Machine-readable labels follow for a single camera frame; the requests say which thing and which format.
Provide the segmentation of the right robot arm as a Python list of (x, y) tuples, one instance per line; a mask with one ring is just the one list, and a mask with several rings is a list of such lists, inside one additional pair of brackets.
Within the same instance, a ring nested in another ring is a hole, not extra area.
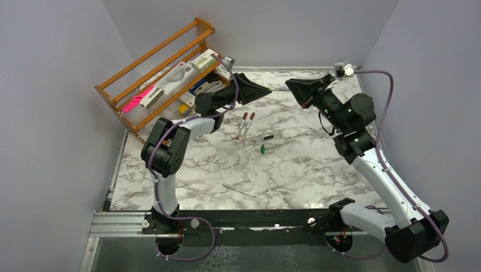
[(327, 223), (336, 231), (352, 226), (367, 232), (383, 241), (399, 262), (421, 258), (444, 242), (449, 218), (421, 201), (390, 167), (367, 129), (376, 118), (373, 99), (357, 93), (342, 102), (331, 89), (334, 80), (332, 75), (289, 79), (286, 86), (303, 109), (316, 107), (319, 117), (332, 125), (337, 152), (367, 179), (389, 214), (382, 215), (345, 198), (330, 205)]

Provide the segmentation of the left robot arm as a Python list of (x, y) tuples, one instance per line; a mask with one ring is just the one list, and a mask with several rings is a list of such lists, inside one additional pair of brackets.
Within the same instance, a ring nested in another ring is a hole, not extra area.
[(174, 214), (179, 207), (175, 176), (190, 140), (216, 132), (225, 113), (237, 103), (245, 105), (270, 93), (269, 88), (250, 81), (243, 73), (235, 73), (227, 87), (195, 97), (194, 116), (180, 121), (157, 119), (142, 148), (141, 159), (153, 177), (153, 209), (160, 213), (156, 223), (163, 232), (169, 233), (178, 227), (178, 217)]

